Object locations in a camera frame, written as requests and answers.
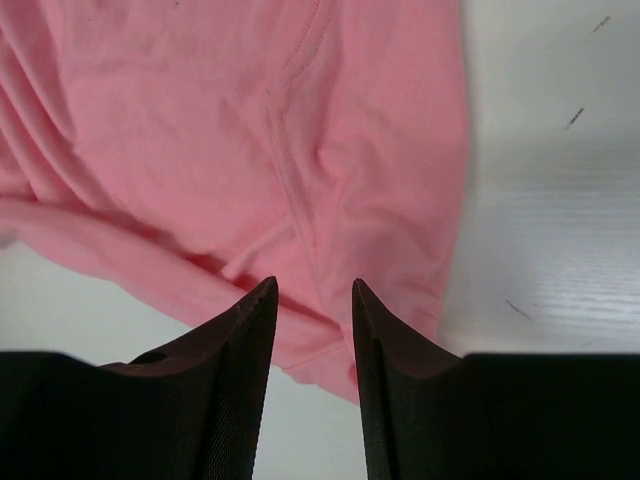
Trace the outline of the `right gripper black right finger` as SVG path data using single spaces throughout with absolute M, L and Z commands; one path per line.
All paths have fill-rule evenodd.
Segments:
M 635 354 L 456 356 L 362 280 L 353 340 L 371 479 L 635 479 Z

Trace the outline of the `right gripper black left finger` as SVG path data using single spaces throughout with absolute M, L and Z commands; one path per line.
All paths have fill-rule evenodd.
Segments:
M 5 479 L 248 479 L 271 364 L 278 285 L 128 363 L 1 356 Z

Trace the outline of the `light pink t shirt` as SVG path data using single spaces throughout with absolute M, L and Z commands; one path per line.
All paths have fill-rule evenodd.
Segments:
M 5 1 L 1 229 L 358 398 L 351 291 L 433 338 L 469 150 L 456 1 Z

